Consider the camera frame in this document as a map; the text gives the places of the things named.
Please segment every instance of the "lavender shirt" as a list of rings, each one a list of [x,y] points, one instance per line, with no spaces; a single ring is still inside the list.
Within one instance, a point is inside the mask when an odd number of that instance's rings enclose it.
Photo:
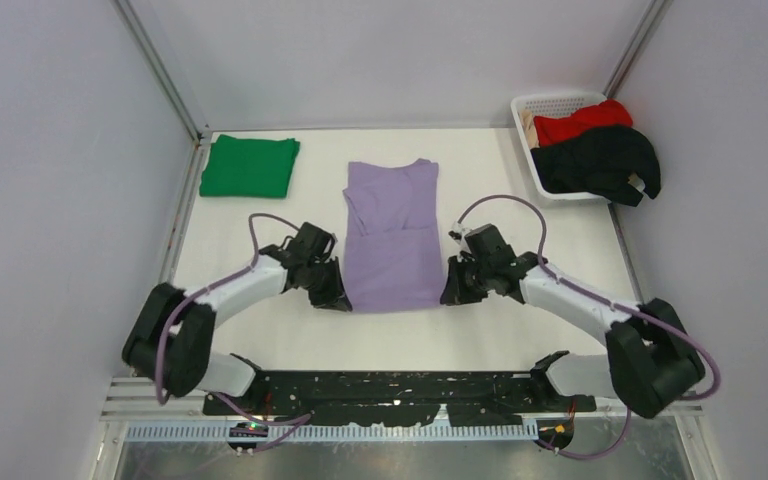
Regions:
[[[446,284],[437,229],[439,166],[349,163],[346,294],[356,312],[440,305]]]

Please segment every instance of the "black joint housing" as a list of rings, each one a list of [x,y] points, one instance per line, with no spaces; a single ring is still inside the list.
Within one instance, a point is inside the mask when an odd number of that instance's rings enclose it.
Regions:
[[[661,299],[641,305],[640,311],[685,331],[675,309]],[[638,318],[614,323],[605,340],[614,390],[643,418],[655,417],[705,377],[693,347]]]
[[[464,236],[469,252],[449,258],[446,287],[440,296],[443,305],[477,303],[490,291],[525,303],[519,282],[537,266],[537,255],[526,252],[519,257],[494,225],[484,225]]]
[[[534,380],[535,397],[537,400],[550,401],[555,400],[561,396],[561,394],[558,393],[555,390],[555,387],[553,387],[549,382],[549,376],[546,372],[549,371],[549,366],[558,361],[558,359],[561,357],[568,354],[569,350],[561,350],[551,355],[546,355],[545,357],[538,360],[533,367],[531,367],[531,370],[529,370],[528,373]]]
[[[260,254],[278,260],[287,269],[284,291],[302,288],[314,308],[350,312],[352,304],[340,276],[340,263],[330,259],[333,249],[333,235],[305,222],[286,247],[269,245]]]
[[[172,311],[184,301],[184,291],[168,283],[154,287],[122,349],[122,360],[137,373],[157,380],[160,334]],[[179,313],[177,334],[169,334],[163,362],[163,387],[175,397],[195,389],[207,371],[216,314],[209,306],[191,303]]]

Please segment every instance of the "folded green shirt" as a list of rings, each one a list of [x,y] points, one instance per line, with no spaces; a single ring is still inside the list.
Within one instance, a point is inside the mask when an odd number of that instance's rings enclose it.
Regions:
[[[202,197],[284,198],[299,142],[220,135],[201,174]]]

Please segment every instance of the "plastic laundry basket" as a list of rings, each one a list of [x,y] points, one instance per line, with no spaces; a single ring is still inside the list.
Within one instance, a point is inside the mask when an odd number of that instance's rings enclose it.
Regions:
[[[519,133],[519,141],[522,144],[522,150],[525,152],[525,159],[526,162],[528,162],[528,170],[531,172],[531,178],[534,180],[534,186],[537,188],[537,195],[541,205],[551,206],[552,204],[560,204],[562,202],[607,203],[608,200],[588,192],[547,192],[540,182],[540,176],[537,174],[537,167],[534,165],[534,157],[531,156],[531,150],[529,150],[528,142],[525,140],[525,131],[522,129],[522,119],[520,119],[519,112],[528,109],[535,115],[560,118],[571,115],[579,108],[596,105],[604,101],[604,95],[592,92],[523,95],[521,97],[516,97],[511,101],[511,113],[514,115],[514,122],[516,123],[517,132]]]

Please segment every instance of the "white work surface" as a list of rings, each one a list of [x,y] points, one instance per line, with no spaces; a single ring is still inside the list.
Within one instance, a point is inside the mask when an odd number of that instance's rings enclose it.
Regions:
[[[382,166],[417,158],[440,164],[437,219],[445,265],[458,252],[447,232],[480,197],[507,193],[533,199],[522,148],[511,129],[301,130],[233,132],[241,138],[296,138],[296,159],[286,199],[196,197],[174,281],[203,286],[246,265],[252,256],[247,217],[253,212],[308,221],[337,235],[341,258],[347,208],[342,190],[347,164]],[[567,274],[605,292],[633,299],[619,242],[606,205],[543,209],[549,234],[544,254]],[[540,223],[523,205],[494,200],[464,222],[493,223],[514,251],[536,251]],[[256,220],[261,246],[292,232]],[[557,350],[602,353],[593,338],[553,314],[491,294],[477,305],[392,314],[316,310],[307,293],[292,290],[264,300],[217,329],[214,349],[236,353],[266,369],[312,370],[527,370]]]

